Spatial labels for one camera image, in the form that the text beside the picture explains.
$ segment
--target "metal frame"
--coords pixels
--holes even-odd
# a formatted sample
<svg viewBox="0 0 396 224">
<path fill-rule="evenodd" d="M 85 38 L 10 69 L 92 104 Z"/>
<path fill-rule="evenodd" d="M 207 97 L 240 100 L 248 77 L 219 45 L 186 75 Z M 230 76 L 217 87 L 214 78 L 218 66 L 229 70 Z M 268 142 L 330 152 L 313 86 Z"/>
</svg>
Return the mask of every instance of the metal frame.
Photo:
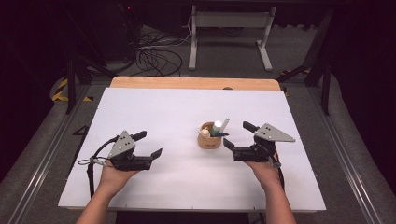
<svg viewBox="0 0 396 224">
<path fill-rule="evenodd" d="M 53 161 L 56 158 L 56 155 L 61 147 L 61 143 L 64 140 L 64 135 L 75 116 L 78 107 L 82 103 L 86 93 L 90 86 L 84 85 L 79 91 L 76 100 L 76 106 L 70 111 L 69 114 L 64 115 L 64 119 L 62 120 L 61 125 L 59 126 L 52 142 L 49 145 L 49 148 L 44 155 L 44 158 L 38 164 L 37 169 L 35 170 L 32 178 L 29 181 L 29 185 L 27 186 L 25 192 L 21 196 L 20 201 L 18 202 L 17 207 L 15 208 L 11 218 L 8 221 L 8 224 L 22 223 L 27 213 L 29 212 L 30 207 L 35 200 L 35 196 L 43 184 L 47 173 L 50 171 L 50 167 Z"/>
<path fill-rule="evenodd" d="M 266 71 L 272 71 L 270 59 L 268 57 L 265 44 L 270 34 L 271 25 L 275 16 L 275 7 L 271 7 L 270 12 L 203 12 L 197 11 L 196 6 L 192 6 L 191 12 L 191 47 L 189 69 L 194 70 L 196 67 L 197 55 L 197 27 L 247 27 L 247 28 L 265 28 L 264 36 L 257 40 L 257 47 L 262 56 L 262 63 Z"/>
<path fill-rule="evenodd" d="M 311 99 L 317 106 L 320 117 L 322 118 L 322 121 L 325 124 L 328 133 L 330 134 L 334 152 L 338 161 L 340 162 L 341 167 L 344 170 L 344 173 L 346 174 L 346 179 L 348 180 L 349 185 L 355 194 L 359 205 L 361 206 L 361 211 L 363 212 L 367 223 L 384 223 L 379 214 L 376 212 L 366 187 L 364 186 L 364 183 L 361 179 L 361 175 L 349 158 L 347 149 L 345 148 L 340 136 L 338 135 L 338 132 L 332 124 L 332 119 L 322 110 L 322 102 L 319 100 L 317 91 L 315 88 L 310 87 L 308 88 L 308 92 L 311 96 Z"/>
</svg>

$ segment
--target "black cable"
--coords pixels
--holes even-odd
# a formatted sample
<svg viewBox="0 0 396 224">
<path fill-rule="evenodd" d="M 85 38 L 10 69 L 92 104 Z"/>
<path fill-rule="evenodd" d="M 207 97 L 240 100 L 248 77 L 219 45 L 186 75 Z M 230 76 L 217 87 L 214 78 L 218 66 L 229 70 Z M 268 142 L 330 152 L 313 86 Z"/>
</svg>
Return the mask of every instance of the black cable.
<svg viewBox="0 0 396 224">
<path fill-rule="evenodd" d="M 72 162 L 71 165 L 70 165 L 69 172 L 67 172 L 67 176 L 66 176 L 65 179 L 67 179 L 67 178 L 69 177 L 70 173 L 72 172 L 74 163 L 76 162 L 76 159 L 77 159 L 77 157 L 78 157 L 78 153 L 81 151 L 82 144 L 84 143 L 85 138 L 87 137 L 87 134 L 88 134 L 88 130 L 89 130 L 89 129 L 90 129 L 89 126 L 84 125 L 84 126 L 82 126 L 82 128 L 80 128 L 80 129 L 78 129 L 77 131 L 73 132 L 73 135 L 82 135 L 82 138 L 81 138 L 81 140 L 79 141 L 78 148 L 77 148 L 77 150 L 76 150 L 76 152 L 75 152 L 75 155 L 74 155 L 74 157 L 73 157 L 73 162 Z"/>
<path fill-rule="evenodd" d="M 84 32 L 82 32 L 82 30 L 79 28 L 77 22 L 74 20 L 73 16 L 72 16 L 72 15 L 70 14 L 70 12 L 66 9 L 66 7 L 64 7 L 64 6 L 62 5 L 62 8 L 63 8 L 64 12 L 67 14 L 67 16 L 69 17 L 69 19 L 73 22 L 73 24 L 75 25 L 75 27 L 76 27 L 76 29 L 78 30 L 78 32 L 79 32 L 79 33 L 83 36 L 83 38 L 87 41 L 87 43 L 89 44 L 89 46 L 91 47 L 91 49 L 93 50 L 93 52 L 96 54 L 96 56 L 97 56 L 98 58 L 100 58 L 101 60 L 105 61 L 105 59 L 102 58 L 102 55 L 101 55 L 101 54 L 95 49 L 95 47 L 92 45 L 92 43 L 91 43 L 91 41 L 89 40 L 89 38 L 88 38 L 88 37 L 84 34 Z M 124 24 L 125 24 L 128 20 L 125 19 L 125 12 L 124 12 L 123 10 L 121 10 L 121 16 L 122 16 L 122 18 L 123 18 L 123 20 L 124 20 Z M 133 31 L 134 31 L 132 25 L 130 25 L 129 27 L 125 25 L 125 27 L 126 27 L 126 34 L 129 34 L 129 32 L 133 32 Z M 133 53 L 134 53 L 134 48 L 131 48 L 131 55 L 130 55 L 130 56 L 131 56 L 132 58 L 134 58 L 134 55 L 132 55 Z M 131 67 L 133 64 L 134 64 L 134 60 L 130 60 L 127 64 L 125 64 L 124 66 L 119 67 L 119 68 L 108 69 L 106 66 L 105 66 L 105 68 L 106 68 L 107 70 L 109 70 L 110 72 L 119 73 L 119 72 L 125 71 L 126 69 L 128 69 L 129 67 Z M 102 76 L 102 75 L 103 75 L 103 74 L 100 73 L 100 72 L 94 72 L 94 71 L 92 71 L 92 70 L 89 70 L 89 71 L 90 71 L 90 73 L 91 73 L 92 75 L 94 75 L 94 76 Z"/>
<path fill-rule="evenodd" d="M 87 175 L 88 175 L 88 180 L 89 180 L 89 182 L 90 182 L 90 194 L 91 194 L 91 197 L 92 197 L 93 194 L 95 193 L 94 183 L 93 183 L 93 165 L 94 165 L 93 160 L 94 160 L 94 159 L 98 159 L 97 156 L 98 156 L 98 154 L 102 151 L 103 148 L 105 148 L 105 147 L 106 147 L 108 144 L 110 144 L 110 143 L 117 142 L 118 139 L 119 139 L 119 136 L 117 135 L 116 137 L 114 137 L 114 138 L 108 140 L 108 141 L 105 142 L 101 147 L 99 147 L 99 148 L 96 150 L 95 154 L 93 154 L 93 156 L 91 156 L 89 160 L 82 160 L 82 161 L 79 161 L 79 162 L 78 162 L 79 165 L 86 165 L 86 164 L 88 164 Z"/>
<path fill-rule="evenodd" d="M 167 38 L 167 37 L 174 37 L 175 40 L 170 43 L 166 43 L 166 44 L 160 43 L 161 41 L 165 40 L 165 38 Z M 185 41 L 185 38 L 181 38 L 178 35 L 177 35 L 177 37 L 175 37 L 175 35 L 173 35 L 173 34 L 153 31 L 153 32 L 144 33 L 141 36 L 140 41 L 139 41 L 139 47 L 145 48 L 145 47 L 150 47 L 153 45 L 155 45 L 156 47 L 174 46 L 174 45 L 181 44 L 184 41 Z"/>
<path fill-rule="evenodd" d="M 279 156 L 277 155 L 277 152 L 275 151 L 275 155 L 277 157 L 277 159 L 274 157 L 274 155 L 271 155 L 271 160 L 273 160 L 273 162 L 279 163 L 280 165 L 280 161 L 279 161 Z M 280 184 L 282 185 L 282 189 L 285 190 L 285 179 L 283 177 L 283 172 L 280 169 L 280 166 L 277 167 L 278 173 L 279 173 L 279 180 L 280 180 Z"/>
<path fill-rule="evenodd" d="M 169 54 L 177 56 L 179 64 L 169 61 L 167 57 L 165 57 L 163 54 L 161 54 L 159 52 L 165 52 L 165 53 L 169 53 Z M 165 76 L 173 75 L 175 72 L 178 72 L 178 74 L 180 75 L 180 68 L 183 64 L 183 60 L 181 59 L 180 55 L 178 55 L 177 53 L 175 53 L 171 50 L 166 50 L 166 49 L 155 49 L 155 48 L 140 49 L 137 58 L 138 58 L 138 60 L 136 62 L 136 65 L 142 71 L 135 73 L 135 74 L 131 74 L 130 76 L 135 76 L 135 75 L 141 74 L 143 72 L 147 72 L 148 76 L 149 76 L 149 72 L 153 71 L 153 70 L 156 71 L 155 76 L 160 75 L 160 76 L 165 77 Z M 172 66 L 174 66 L 175 69 L 168 73 L 164 73 L 163 69 L 168 64 L 172 64 Z"/>
</svg>

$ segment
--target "white table surface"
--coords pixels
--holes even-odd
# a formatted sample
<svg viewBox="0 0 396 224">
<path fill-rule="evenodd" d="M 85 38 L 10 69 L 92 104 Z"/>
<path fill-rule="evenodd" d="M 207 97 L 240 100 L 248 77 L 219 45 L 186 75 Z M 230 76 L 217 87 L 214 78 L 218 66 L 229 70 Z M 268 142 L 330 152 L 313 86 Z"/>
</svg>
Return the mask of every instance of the white table surface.
<svg viewBox="0 0 396 224">
<path fill-rule="evenodd" d="M 236 147 L 253 144 L 253 133 L 243 121 L 256 126 L 269 123 L 296 139 L 276 143 L 293 211 L 325 210 L 318 182 L 306 156 L 283 91 L 221 91 L 107 88 L 93 118 L 77 161 L 87 160 L 104 142 L 123 130 L 147 131 L 136 142 L 134 154 L 163 154 L 149 171 L 132 177 L 111 201 L 114 210 L 229 211 L 265 209 L 265 195 L 251 169 L 234 161 L 222 144 L 201 149 L 201 124 L 230 119 L 224 132 Z M 106 157 L 112 144 L 99 156 Z M 59 206 L 83 208 L 90 199 L 87 166 L 75 164 Z M 95 187 L 102 167 L 94 165 Z"/>
</svg>

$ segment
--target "cable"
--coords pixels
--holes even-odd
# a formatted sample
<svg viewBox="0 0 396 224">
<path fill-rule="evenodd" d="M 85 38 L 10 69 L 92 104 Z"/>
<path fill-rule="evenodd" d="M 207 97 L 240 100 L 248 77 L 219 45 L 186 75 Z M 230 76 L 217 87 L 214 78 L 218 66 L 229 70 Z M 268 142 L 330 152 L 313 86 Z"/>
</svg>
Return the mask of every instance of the cable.
<svg viewBox="0 0 396 224">
<path fill-rule="evenodd" d="M 179 46 L 179 45 L 183 44 L 184 42 L 186 42 L 189 37 L 190 37 L 190 35 L 188 35 L 184 39 L 181 39 L 180 37 L 179 38 L 175 38 L 175 37 L 173 37 L 172 35 L 170 35 L 168 33 L 162 33 L 162 32 L 145 33 L 140 38 L 139 48 L 140 49 L 146 49 L 146 48 L 156 48 L 156 47 L 174 47 L 174 46 Z M 161 42 L 170 41 L 170 40 L 173 40 L 173 42 L 167 43 L 167 44 L 160 44 Z"/>
<path fill-rule="evenodd" d="M 145 45 L 141 45 L 140 48 L 141 49 L 146 49 L 146 48 L 158 48 L 158 47 L 176 47 L 176 46 L 182 45 L 184 42 L 189 42 L 188 39 L 191 37 L 191 28 L 190 28 L 191 16 L 192 16 L 192 14 L 190 14 L 189 19 L 187 21 L 188 28 L 189 28 L 189 34 L 186 36 L 186 38 L 184 38 L 182 40 L 181 40 L 181 38 L 175 38 L 176 41 L 174 43 L 170 43 L 170 44 L 166 44 L 166 45 L 155 45 L 154 46 L 155 43 L 159 43 L 159 42 L 162 42 L 162 41 L 166 40 L 164 38 L 161 38 L 161 39 L 150 41 L 149 43 L 146 44 L 146 46 Z"/>
<path fill-rule="evenodd" d="M 84 32 L 82 32 L 82 30 L 79 28 L 77 22 L 74 20 L 73 16 L 70 14 L 70 12 L 67 10 L 67 8 L 64 7 L 63 5 L 62 5 L 62 8 L 64 9 L 64 12 L 67 14 L 67 16 L 69 17 L 69 19 L 73 22 L 73 24 L 75 25 L 75 27 L 76 27 L 76 29 L 78 30 L 78 32 L 79 32 L 79 33 L 83 36 L 83 38 L 87 41 L 87 43 L 89 44 L 89 46 L 91 47 L 91 49 L 93 50 L 93 52 L 96 54 L 96 56 L 97 56 L 98 58 L 100 58 L 102 61 L 105 61 L 105 59 L 102 57 L 102 55 L 101 55 L 101 54 L 95 49 L 95 47 L 92 45 L 92 43 L 91 43 L 91 41 L 89 40 L 89 38 L 88 38 L 87 36 L 85 36 Z M 132 33 L 135 32 L 134 27 L 132 26 L 132 24 L 129 23 L 129 20 L 126 19 L 126 15 L 125 15 L 125 12 L 124 12 L 124 10 L 122 9 L 122 7 L 120 7 L 120 12 L 121 12 L 121 17 L 122 17 L 122 19 L 123 19 L 123 21 L 124 21 L 124 25 L 125 25 L 125 33 L 128 35 L 130 32 L 132 32 Z M 126 69 L 128 69 L 129 67 L 131 67 L 131 66 L 134 64 L 134 55 L 133 55 L 133 53 L 134 53 L 134 47 L 133 47 L 133 46 L 130 46 L 130 48 L 131 48 L 131 55 L 129 55 L 129 56 L 131 56 L 132 60 L 129 60 L 129 62 L 128 62 L 127 64 L 125 64 L 125 65 L 123 65 L 122 67 L 119 67 L 119 68 L 108 69 L 106 66 L 105 66 L 105 68 L 106 68 L 107 70 L 109 70 L 110 72 L 119 73 L 119 72 L 125 71 Z M 94 75 L 94 76 L 102 76 L 102 75 L 103 75 L 103 74 L 100 73 L 100 72 L 95 72 L 95 71 L 92 71 L 92 70 L 89 70 L 89 71 L 90 71 L 91 74 Z"/>
<path fill-rule="evenodd" d="M 167 57 L 165 57 L 163 54 L 160 52 L 165 52 L 174 56 L 178 57 L 178 62 L 173 63 L 168 60 Z M 183 60 L 181 59 L 180 55 L 177 53 L 171 51 L 171 50 L 166 50 L 166 49 L 140 49 L 138 53 L 138 60 L 136 60 L 136 66 L 141 69 L 141 72 L 137 72 L 134 74 L 131 74 L 130 76 L 135 76 L 144 72 L 147 72 L 147 76 L 150 76 L 149 72 L 150 71 L 155 71 L 155 77 L 156 76 L 170 76 L 173 75 L 175 72 L 178 72 L 178 75 L 181 76 L 180 74 L 180 68 L 183 64 Z M 163 69 L 165 66 L 168 64 L 171 64 L 173 67 L 175 67 L 174 70 L 171 70 L 170 72 L 164 73 Z"/>
<path fill-rule="evenodd" d="M 124 66 L 122 66 L 120 68 L 109 69 L 109 71 L 111 71 L 113 73 L 116 73 L 116 74 L 120 73 L 122 71 L 125 71 L 126 69 L 128 69 L 129 67 L 131 67 L 134 64 L 135 55 L 133 55 L 133 54 L 135 53 L 135 50 L 137 49 L 137 46 L 138 46 L 138 41 L 135 40 L 136 43 L 134 42 L 134 39 L 135 39 L 134 38 L 134 34 L 139 33 L 139 31 L 140 31 L 138 28 L 136 28 L 137 25 L 133 26 L 131 24 L 131 20 L 133 18 L 128 17 L 128 15 L 130 15 L 130 14 L 127 14 L 127 12 L 125 11 L 124 7 L 121 4 L 118 4 L 118 6 L 119 6 L 119 9 L 120 9 L 120 15 L 121 15 L 122 20 L 124 22 L 125 34 L 127 34 L 127 38 L 130 41 L 128 44 L 130 45 L 130 48 L 131 48 L 131 55 L 130 56 L 131 56 L 132 60 L 130 60 L 127 64 L 125 64 Z M 96 75 L 96 76 L 100 76 L 101 75 L 101 73 L 96 73 L 96 72 L 92 72 L 92 74 Z"/>
<path fill-rule="evenodd" d="M 87 168 L 87 175 L 88 175 L 88 180 L 90 182 L 90 193 L 91 193 L 91 197 L 93 196 L 93 194 L 95 193 L 95 189 L 94 189 L 94 183 L 93 183 L 93 165 L 95 164 L 94 160 L 97 160 L 98 157 L 97 155 L 102 151 L 103 148 L 105 148 L 108 144 L 113 143 L 113 142 L 117 142 L 117 140 L 119 139 L 119 136 L 117 135 L 116 137 L 108 140 L 107 142 L 105 142 L 101 147 L 99 147 L 95 154 L 93 154 L 93 156 L 90 157 L 89 160 L 82 160 L 79 161 L 78 164 L 79 165 L 87 165 L 88 164 L 88 168 Z"/>
<path fill-rule="evenodd" d="M 273 163 L 275 162 L 275 163 L 279 164 L 278 167 L 277 167 L 277 170 L 278 170 L 278 173 L 279 173 L 279 180 L 280 180 L 280 184 L 282 185 L 282 189 L 285 190 L 285 179 L 284 179 L 284 176 L 283 176 L 283 172 L 280 169 L 280 160 L 279 160 L 279 156 L 278 156 L 276 151 L 275 151 L 275 155 L 276 155 L 277 159 L 274 157 L 274 155 L 271 155 L 270 157 L 271 157 L 271 160 L 273 160 Z"/>
</svg>

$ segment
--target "white object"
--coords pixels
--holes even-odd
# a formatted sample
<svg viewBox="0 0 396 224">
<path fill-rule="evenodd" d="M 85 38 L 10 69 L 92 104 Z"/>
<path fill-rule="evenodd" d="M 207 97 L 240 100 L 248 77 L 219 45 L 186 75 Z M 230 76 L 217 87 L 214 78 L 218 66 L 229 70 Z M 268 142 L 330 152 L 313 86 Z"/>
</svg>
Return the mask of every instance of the white object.
<svg viewBox="0 0 396 224">
<path fill-rule="evenodd" d="M 200 125 L 224 114 L 233 118 L 227 139 L 237 147 L 253 144 L 253 133 L 242 127 L 243 121 L 268 122 L 296 138 L 294 143 L 276 143 L 291 209 L 326 209 L 283 91 L 106 89 L 77 161 L 88 159 L 122 130 L 147 131 L 148 136 L 136 142 L 134 154 L 147 156 L 161 147 L 163 154 L 149 171 L 132 177 L 113 198 L 110 210 L 262 211 L 265 195 L 251 169 L 234 161 L 224 146 L 216 150 L 198 146 Z M 177 135 L 169 132 L 170 127 Z M 111 148 L 105 147 L 99 156 Z M 59 206 L 86 206 L 90 200 L 86 170 L 75 163 Z M 102 166 L 94 166 L 95 187 L 101 171 Z"/>
<path fill-rule="evenodd" d="M 213 123 L 213 127 L 212 127 L 212 130 L 211 130 L 212 136 L 215 136 L 219 132 L 220 128 L 221 128 L 221 121 L 216 120 Z"/>
<path fill-rule="evenodd" d="M 225 120 L 224 120 L 224 122 L 221 124 L 219 133 L 224 133 L 224 129 L 225 129 L 225 127 L 227 126 L 228 121 L 230 121 L 230 120 L 229 120 L 229 119 L 225 119 Z"/>
</svg>

